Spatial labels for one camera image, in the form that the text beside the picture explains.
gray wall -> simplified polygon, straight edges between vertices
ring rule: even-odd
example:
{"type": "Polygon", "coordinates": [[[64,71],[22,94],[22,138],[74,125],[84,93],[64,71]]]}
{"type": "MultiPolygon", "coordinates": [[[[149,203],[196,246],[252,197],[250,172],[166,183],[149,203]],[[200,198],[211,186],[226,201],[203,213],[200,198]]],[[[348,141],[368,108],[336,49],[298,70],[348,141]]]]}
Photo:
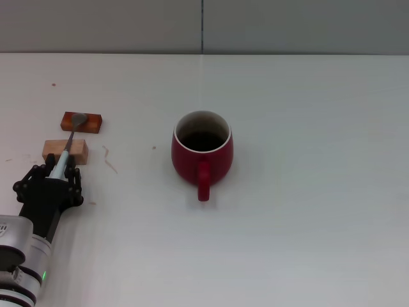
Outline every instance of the gray wall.
{"type": "Polygon", "coordinates": [[[0,52],[409,54],[408,0],[1,0],[0,52]]]}
{"type": "Polygon", "coordinates": [[[1,0],[1,52],[200,53],[200,0],[1,0]]]}

mug handle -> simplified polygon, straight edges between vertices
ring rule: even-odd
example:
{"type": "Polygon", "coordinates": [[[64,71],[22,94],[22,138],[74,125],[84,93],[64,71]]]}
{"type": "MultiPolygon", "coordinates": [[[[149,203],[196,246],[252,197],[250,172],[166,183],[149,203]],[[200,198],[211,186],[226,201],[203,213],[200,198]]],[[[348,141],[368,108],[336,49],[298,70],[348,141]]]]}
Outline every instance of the mug handle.
{"type": "Polygon", "coordinates": [[[210,196],[210,163],[203,161],[197,166],[197,197],[199,201],[208,201],[210,196]]]}

metal spoon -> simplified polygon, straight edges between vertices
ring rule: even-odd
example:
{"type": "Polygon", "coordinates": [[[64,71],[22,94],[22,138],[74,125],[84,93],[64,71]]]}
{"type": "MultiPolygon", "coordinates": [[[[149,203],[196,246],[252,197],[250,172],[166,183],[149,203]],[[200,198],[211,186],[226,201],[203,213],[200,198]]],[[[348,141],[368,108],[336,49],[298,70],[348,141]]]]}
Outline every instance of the metal spoon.
{"type": "Polygon", "coordinates": [[[51,178],[58,178],[61,179],[63,177],[64,169],[65,169],[65,164],[68,160],[68,156],[70,155],[70,149],[72,145],[72,138],[74,137],[74,132],[78,129],[80,125],[85,123],[88,120],[88,116],[84,113],[75,113],[71,117],[71,122],[72,122],[72,131],[71,135],[68,138],[68,141],[66,142],[64,151],[61,154],[61,157],[58,160],[57,166],[54,169],[52,175],[50,176],[51,178]]]}

mug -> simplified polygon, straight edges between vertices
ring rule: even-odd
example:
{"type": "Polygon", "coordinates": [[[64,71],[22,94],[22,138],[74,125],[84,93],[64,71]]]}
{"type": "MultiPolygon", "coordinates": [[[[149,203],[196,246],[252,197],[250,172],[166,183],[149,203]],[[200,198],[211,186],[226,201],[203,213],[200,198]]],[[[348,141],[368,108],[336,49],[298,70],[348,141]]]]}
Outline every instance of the mug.
{"type": "Polygon", "coordinates": [[[198,186],[199,201],[207,201],[210,186],[228,173],[233,162],[231,127],[216,113],[196,111],[175,126],[172,162],[178,174],[198,186]]]}

mug rim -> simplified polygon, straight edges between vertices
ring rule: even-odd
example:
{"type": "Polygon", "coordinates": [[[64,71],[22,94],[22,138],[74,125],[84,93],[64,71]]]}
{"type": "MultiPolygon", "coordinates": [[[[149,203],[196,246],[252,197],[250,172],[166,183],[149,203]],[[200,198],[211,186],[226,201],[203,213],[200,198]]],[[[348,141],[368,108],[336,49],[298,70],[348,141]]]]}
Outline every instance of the mug rim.
{"type": "Polygon", "coordinates": [[[176,123],[176,125],[174,126],[174,129],[173,129],[173,136],[174,136],[174,138],[177,140],[177,142],[179,143],[180,146],[182,146],[184,149],[186,149],[186,150],[188,150],[188,151],[190,151],[190,152],[195,152],[195,153],[197,153],[197,154],[210,154],[210,153],[212,153],[212,152],[216,152],[217,150],[220,150],[221,148],[225,147],[225,145],[230,141],[230,138],[231,138],[231,127],[230,127],[228,121],[225,120],[221,115],[219,115],[219,114],[217,114],[217,113],[214,113],[214,112],[211,112],[211,111],[204,111],[204,110],[202,110],[202,111],[193,111],[193,112],[189,112],[189,113],[183,115],[183,116],[178,120],[178,122],[176,123]],[[191,114],[193,114],[193,113],[211,113],[211,114],[216,114],[217,116],[221,117],[221,118],[225,121],[225,123],[227,124],[227,126],[229,127],[229,135],[228,135],[228,138],[226,139],[226,141],[225,141],[221,146],[219,146],[219,147],[217,147],[217,148],[215,148],[215,149],[213,149],[213,150],[209,150],[209,151],[207,151],[207,152],[198,152],[197,150],[190,149],[190,148],[186,147],[185,145],[183,145],[183,144],[180,142],[179,138],[178,138],[178,135],[177,135],[177,133],[176,133],[176,128],[178,127],[178,125],[179,125],[179,123],[181,122],[182,119],[184,119],[186,116],[191,115],[191,114]]]}

